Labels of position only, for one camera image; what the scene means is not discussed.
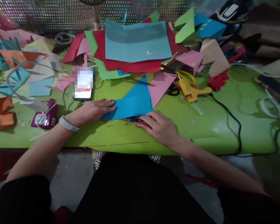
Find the person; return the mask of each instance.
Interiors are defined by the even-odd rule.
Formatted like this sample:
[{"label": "person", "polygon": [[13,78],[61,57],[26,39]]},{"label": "person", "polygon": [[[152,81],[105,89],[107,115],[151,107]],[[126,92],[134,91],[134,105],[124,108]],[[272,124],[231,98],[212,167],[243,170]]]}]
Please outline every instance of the person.
[{"label": "person", "polygon": [[[75,127],[116,109],[115,101],[85,103],[65,116]],[[142,128],[164,146],[188,159],[219,188],[224,223],[280,223],[280,207],[261,186],[219,157],[181,137],[160,111],[140,117]],[[0,223],[54,223],[49,181],[43,176],[72,131],[60,122],[27,150],[0,190]],[[214,223],[167,167],[146,155],[108,153],[92,177],[69,223],[149,220]]]}]

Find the metal mesh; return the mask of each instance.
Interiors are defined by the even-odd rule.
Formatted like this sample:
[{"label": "metal mesh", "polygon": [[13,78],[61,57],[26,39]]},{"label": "metal mesh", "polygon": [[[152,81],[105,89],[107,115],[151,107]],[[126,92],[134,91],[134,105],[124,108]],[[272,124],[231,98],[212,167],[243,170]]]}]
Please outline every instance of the metal mesh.
[{"label": "metal mesh", "polygon": [[[122,0],[105,1],[99,6],[100,20],[104,26],[105,18],[122,23],[127,10],[126,24],[143,21],[155,10],[160,18],[173,21],[192,6],[198,9],[203,0]],[[254,0],[280,3],[280,0]],[[36,33],[61,30],[93,29],[91,7],[78,0],[0,0],[0,10],[16,23],[19,28]]]}]

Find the hand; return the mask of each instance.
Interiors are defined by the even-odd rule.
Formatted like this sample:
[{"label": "hand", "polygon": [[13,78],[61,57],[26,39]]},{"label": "hand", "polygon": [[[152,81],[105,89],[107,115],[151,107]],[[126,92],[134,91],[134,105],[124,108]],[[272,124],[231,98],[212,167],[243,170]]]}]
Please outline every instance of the hand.
[{"label": "hand", "polygon": [[100,119],[104,114],[115,110],[117,107],[110,107],[114,100],[101,99],[93,102],[86,102],[77,110],[65,116],[65,119],[76,127],[91,123]]},{"label": "hand", "polygon": [[136,127],[142,128],[158,142],[177,153],[179,153],[178,150],[182,142],[189,143],[187,139],[177,133],[173,121],[159,110],[149,112],[146,116],[141,116],[140,119],[144,120],[152,129],[144,124],[136,124]]}]

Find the wristwatch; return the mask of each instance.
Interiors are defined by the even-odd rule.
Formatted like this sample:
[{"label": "wristwatch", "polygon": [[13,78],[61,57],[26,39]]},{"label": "wristwatch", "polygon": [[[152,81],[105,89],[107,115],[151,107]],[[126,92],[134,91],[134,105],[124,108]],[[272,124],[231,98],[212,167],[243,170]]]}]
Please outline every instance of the wristwatch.
[{"label": "wristwatch", "polygon": [[59,123],[60,123],[63,127],[65,127],[67,130],[70,130],[70,131],[72,131],[72,132],[76,132],[76,131],[78,131],[78,130],[80,129],[80,128],[77,128],[77,127],[73,126],[71,123],[69,123],[69,122],[65,119],[64,115],[59,119]]}]

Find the left hand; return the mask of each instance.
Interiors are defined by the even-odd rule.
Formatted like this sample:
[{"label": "left hand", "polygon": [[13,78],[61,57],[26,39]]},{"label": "left hand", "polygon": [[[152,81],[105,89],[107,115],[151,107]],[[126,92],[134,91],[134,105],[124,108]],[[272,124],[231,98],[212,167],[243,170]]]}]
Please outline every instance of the left hand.
[{"label": "left hand", "polygon": [[83,124],[92,123],[100,119],[104,114],[115,110],[117,107],[110,107],[115,103],[114,100],[101,99],[93,102],[86,102],[77,110],[65,116],[65,119],[74,125],[80,127]]}]

